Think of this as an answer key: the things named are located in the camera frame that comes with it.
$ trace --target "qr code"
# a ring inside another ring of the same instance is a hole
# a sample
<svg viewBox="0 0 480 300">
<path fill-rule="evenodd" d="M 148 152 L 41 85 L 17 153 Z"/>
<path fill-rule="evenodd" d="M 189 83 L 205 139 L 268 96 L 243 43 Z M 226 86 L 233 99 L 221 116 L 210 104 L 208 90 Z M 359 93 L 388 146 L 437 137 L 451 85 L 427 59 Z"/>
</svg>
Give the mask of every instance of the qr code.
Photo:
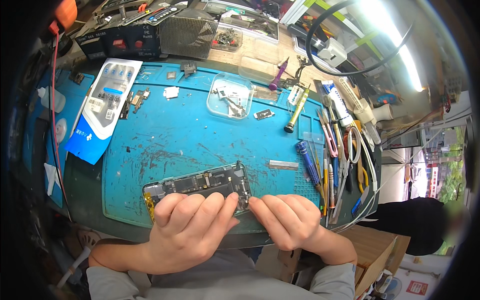
<svg viewBox="0 0 480 300">
<path fill-rule="evenodd" d="M 111 120 L 113 118 L 113 109 L 107 109 L 106 119 Z"/>
<path fill-rule="evenodd" d="M 90 104 L 91 110 L 93 110 L 94 112 L 99 112 L 102 107 L 103 101 L 100 99 L 91 98 L 90 100 L 88 100 L 88 103 Z"/>
</svg>

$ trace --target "red wire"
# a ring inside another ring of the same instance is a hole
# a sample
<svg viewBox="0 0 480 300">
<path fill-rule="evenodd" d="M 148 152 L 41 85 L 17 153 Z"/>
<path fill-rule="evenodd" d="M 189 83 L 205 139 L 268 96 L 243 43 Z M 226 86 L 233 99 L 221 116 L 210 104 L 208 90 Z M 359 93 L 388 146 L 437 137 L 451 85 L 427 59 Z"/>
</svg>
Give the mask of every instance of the red wire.
<svg viewBox="0 0 480 300">
<path fill-rule="evenodd" d="M 67 203 L 67 213 L 68 213 L 68 218 L 70 219 L 70 221 L 72 220 L 72 218 L 70 217 L 70 212 L 68 211 L 68 201 L 67 201 L 67 195 L 65 193 L 65 186 L 63 185 L 63 176 L 62 176 L 62 172 L 61 172 L 61 168 L 60 168 L 60 157 L 59 157 L 59 146 L 58 146 L 58 143 L 57 143 L 57 135 L 56 135 L 56 132 L 55 132 L 55 65 L 57 63 L 57 49 L 59 47 L 59 33 L 57 31 L 57 43 L 56 43 L 56 46 L 55 46 L 55 54 L 53 56 L 53 75 L 52 75 L 52 90 L 53 90 L 53 94 L 52 94 L 52 122 L 53 122 L 53 128 L 52 130 L 54 131 L 53 133 L 53 139 L 55 140 L 55 156 L 57 157 L 57 168 L 59 168 L 59 175 L 60 175 L 60 185 L 63 187 L 62 192 L 63 192 L 63 197 L 65 197 L 65 202 Z"/>
</svg>

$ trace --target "glue tube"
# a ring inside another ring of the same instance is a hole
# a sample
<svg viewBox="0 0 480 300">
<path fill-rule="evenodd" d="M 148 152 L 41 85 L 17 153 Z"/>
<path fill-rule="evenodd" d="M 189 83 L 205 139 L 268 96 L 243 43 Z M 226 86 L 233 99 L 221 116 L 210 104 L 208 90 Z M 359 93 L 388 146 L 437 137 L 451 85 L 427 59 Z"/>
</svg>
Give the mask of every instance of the glue tube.
<svg viewBox="0 0 480 300">
<path fill-rule="evenodd" d="M 342 125 L 342 127 L 349 126 L 353 122 L 353 118 L 348 113 L 347 107 L 345 107 L 333 80 L 322 81 L 322 84 L 335 105 L 335 111 L 337 113 L 338 121 L 340 121 L 340 125 Z"/>
</svg>

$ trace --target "white bottle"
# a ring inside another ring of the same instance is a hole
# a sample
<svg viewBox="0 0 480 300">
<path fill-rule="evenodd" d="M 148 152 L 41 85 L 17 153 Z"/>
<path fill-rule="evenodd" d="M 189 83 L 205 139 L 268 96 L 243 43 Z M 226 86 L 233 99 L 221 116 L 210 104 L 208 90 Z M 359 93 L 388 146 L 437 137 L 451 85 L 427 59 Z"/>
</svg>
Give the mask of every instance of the white bottle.
<svg viewBox="0 0 480 300">
<path fill-rule="evenodd" d="M 40 97 L 40 102 L 43 106 L 48 108 L 48 90 L 45 87 L 41 87 L 37 89 L 38 96 Z M 50 87 L 50 109 L 53 108 L 52 105 L 52 96 L 53 96 L 53 88 Z M 59 91 L 55 90 L 55 112 L 59 113 L 62 111 L 63 107 L 65 106 L 65 96 L 60 93 Z"/>
</svg>

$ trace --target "fluorescent light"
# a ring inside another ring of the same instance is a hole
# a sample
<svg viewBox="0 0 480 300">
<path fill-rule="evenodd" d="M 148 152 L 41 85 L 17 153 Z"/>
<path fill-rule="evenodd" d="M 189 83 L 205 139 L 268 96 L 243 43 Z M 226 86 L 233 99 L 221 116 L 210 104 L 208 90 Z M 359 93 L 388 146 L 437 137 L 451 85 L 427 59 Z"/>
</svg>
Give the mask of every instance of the fluorescent light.
<svg viewBox="0 0 480 300">
<path fill-rule="evenodd" d="M 369 21 L 374 24 L 377 29 L 387 34 L 395 47 L 398 47 L 402 42 L 402 36 L 398 32 L 392 18 L 390 18 L 390 15 L 382 3 L 379 0 L 362 0 L 359 5 Z M 410 54 L 407 45 L 403 45 L 403 47 L 400 48 L 399 53 L 405 67 L 407 68 L 413 87 L 417 92 L 423 91 L 417 68 L 415 67 L 415 63 L 413 62 L 412 55 Z"/>
</svg>

